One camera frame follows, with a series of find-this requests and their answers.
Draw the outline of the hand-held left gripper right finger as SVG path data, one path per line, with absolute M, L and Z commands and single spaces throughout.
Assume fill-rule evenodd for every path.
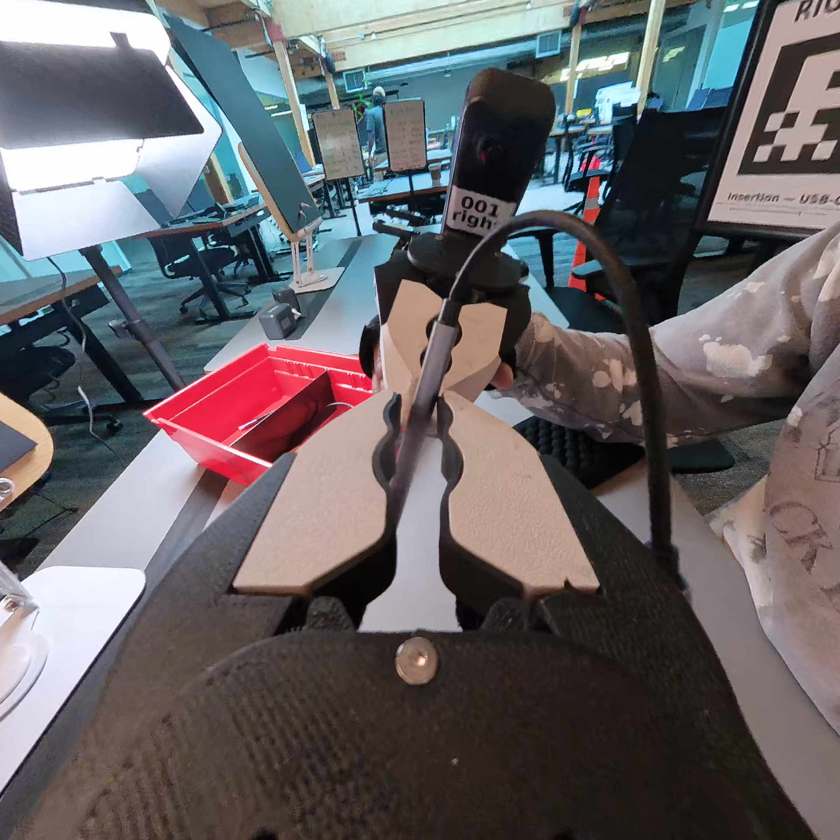
M 457 601 L 485 615 L 600 588 L 539 452 L 514 428 L 455 392 L 437 403 L 443 445 L 439 570 Z

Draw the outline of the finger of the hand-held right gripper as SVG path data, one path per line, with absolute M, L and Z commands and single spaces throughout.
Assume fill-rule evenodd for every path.
M 501 363 L 500 347 L 508 310 L 493 303 L 465 305 L 458 315 L 460 338 L 453 348 L 443 393 L 454 392 L 475 401 Z
M 381 366 L 385 389 L 402 398 L 401 419 L 410 417 L 428 344 L 427 325 L 438 317 L 438 295 L 423 283 L 402 280 L 387 318 L 381 318 Z

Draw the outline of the black USB cable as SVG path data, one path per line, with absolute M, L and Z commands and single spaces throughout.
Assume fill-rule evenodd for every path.
M 400 521 L 406 497 L 421 453 L 427 427 L 452 360 L 459 329 L 459 314 L 469 299 L 469 274 L 484 257 L 489 257 L 507 243 L 513 234 L 531 228 L 547 228 L 573 236 L 590 249 L 602 264 L 617 303 L 622 309 L 626 335 L 636 365 L 639 401 L 642 410 L 647 455 L 647 493 L 650 548 L 659 565 L 685 591 L 687 583 L 679 570 L 679 553 L 673 544 L 670 499 L 670 471 L 665 431 L 665 406 L 658 378 L 653 342 L 646 324 L 641 299 L 628 268 L 614 247 L 580 218 L 548 209 L 513 217 L 484 237 L 458 268 L 451 290 L 433 321 L 421 373 L 414 388 L 408 418 L 403 424 L 402 445 L 395 463 L 395 477 L 390 497 L 395 503 L 395 517 Z

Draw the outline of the red plastic bin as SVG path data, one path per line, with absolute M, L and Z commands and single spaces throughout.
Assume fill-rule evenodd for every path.
M 328 422 L 372 396 L 371 380 L 354 356 L 261 343 L 164 399 L 145 416 L 198 465 L 249 487 L 280 458 L 269 463 L 228 444 L 324 372 L 329 373 L 337 406 Z M 285 455 L 295 455 L 299 447 Z

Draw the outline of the person's right forearm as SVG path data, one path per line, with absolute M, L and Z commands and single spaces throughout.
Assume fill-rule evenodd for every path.
M 838 281 L 834 225 L 651 328 L 668 446 L 775 419 L 793 445 L 828 443 L 838 429 Z M 639 374 L 625 335 L 561 329 L 535 313 L 501 393 L 594 438 L 643 442 Z

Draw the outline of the black bumpy wrist rest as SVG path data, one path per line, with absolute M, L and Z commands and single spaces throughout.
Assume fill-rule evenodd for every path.
M 589 490 L 645 458 L 643 447 L 594 440 L 579 430 L 535 416 L 517 423 L 513 428 L 541 455 L 557 460 Z M 668 461 L 670 471 L 675 475 L 716 473 L 735 465 L 735 458 L 717 440 L 671 448 Z

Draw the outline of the black bin divider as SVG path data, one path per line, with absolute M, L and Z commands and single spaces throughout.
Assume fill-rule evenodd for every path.
M 299 447 L 335 414 L 329 373 L 321 373 L 287 402 L 254 421 L 229 447 L 274 463 Z

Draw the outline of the wooden board stand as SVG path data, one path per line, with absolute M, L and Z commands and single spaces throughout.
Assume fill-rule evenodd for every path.
M 321 224 L 322 218 L 319 217 L 308 226 L 288 235 L 292 265 L 290 288 L 295 293 L 330 291 L 345 271 L 343 267 L 319 269 L 315 266 L 313 237 Z

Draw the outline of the whiteboard on stand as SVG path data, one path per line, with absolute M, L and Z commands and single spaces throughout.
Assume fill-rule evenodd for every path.
M 427 167 L 425 102 L 421 98 L 388 101 L 383 120 L 388 169 L 413 174 Z
M 366 163 L 351 108 L 315 112 L 311 115 L 311 123 L 328 182 L 366 176 Z

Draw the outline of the orange traffic cone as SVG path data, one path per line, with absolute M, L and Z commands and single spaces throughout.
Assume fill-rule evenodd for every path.
M 584 207 L 583 207 L 583 220 L 588 223 L 589 225 L 593 225 L 595 220 L 597 219 L 600 213 L 600 193 L 601 193 L 601 182 L 602 178 L 600 176 L 594 176 L 588 181 L 588 186 L 586 190 L 585 200 L 584 200 Z M 580 291 L 587 291 L 586 281 L 585 279 L 578 278 L 574 274 L 574 270 L 583 266 L 583 264 L 587 261 L 587 250 L 586 247 L 582 244 L 582 242 L 578 242 L 574 250 L 574 257 L 572 260 L 572 268 L 570 270 L 568 286 L 573 289 L 577 289 Z

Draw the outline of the wooden desk with black legs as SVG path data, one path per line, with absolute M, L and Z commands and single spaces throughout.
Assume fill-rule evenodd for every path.
M 249 320 L 256 315 L 248 300 L 252 286 L 291 278 L 276 271 L 261 237 L 259 227 L 269 219 L 267 207 L 254 204 L 235 213 L 178 218 L 143 235 L 165 279 L 199 283 L 180 303 L 181 314 L 196 302 L 197 325 Z
M 97 404 L 95 419 L 106 421 L 108 429 L 117 431 L 121 422 L 116 413 L 153 405 L 154 400 L 143 398 L 83 321 L 108 304 L 99 279 L 84 271 L 71 272 L 67 282 L 60 276 L 48 276 L 2 283 L 2 393 L 34 413 L 41 413 L 48 425 L 79 424 L 81 403 L 60 409 L 38 409 L 32 403 L 38 390 L 57 381 L 77 362 L 76 355 L 66 346 L 37 345 L 38 341 L 65 331 L 119 395 L 117 403 Z

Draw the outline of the black office chair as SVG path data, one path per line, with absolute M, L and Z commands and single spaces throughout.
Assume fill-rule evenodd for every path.
M 649 325 L 676 316 L 686 270 L 700 235 L 694 229 L 708 167 L 726 107 L 651 112 L 636 126 L 612 188 L 594 221 L 634 278 Z M 571 329 L 624 333 L 616 299 L 601 262 L 584 248 L 584 263 L 571 271 L 584 289 L 548 288 L 554 232 L 545 228 L 516 236 L 536 238 L 542 249 L 547 294 Z

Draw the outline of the white base clear stand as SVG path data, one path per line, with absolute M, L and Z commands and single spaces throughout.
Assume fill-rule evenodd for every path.
M 115 524 L 97 523 L 24 582 L 2 572 L 3 793 L 144 593 L 127 550 Z

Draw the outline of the person's grey patterned hoodie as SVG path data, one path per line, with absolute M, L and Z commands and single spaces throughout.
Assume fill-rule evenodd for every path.
M 839 362 L 824 363 L 784 420 L 767 475 L 710 526 L 740 562 L 759 623 L 839 730 Z

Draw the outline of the studio light panel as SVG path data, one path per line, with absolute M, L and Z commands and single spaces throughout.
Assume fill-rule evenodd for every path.
M 139 10 L 2 2 L 2 238 L 37 260 L 178 216 L 222 128 Z

